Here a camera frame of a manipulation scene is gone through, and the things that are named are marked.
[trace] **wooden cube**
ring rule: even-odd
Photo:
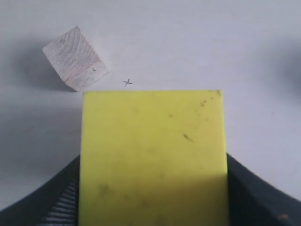
[[[108,73],[78,27],[46,45],[43,52],[64,83],[77,92]]]

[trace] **white surface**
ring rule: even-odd
[[[300,9],[296,0],[0,0],[0,208],[79,154],[82,94],[41,51],[77,25],[110,70],[88,90],[222,89],[228,152],[301,200]]]

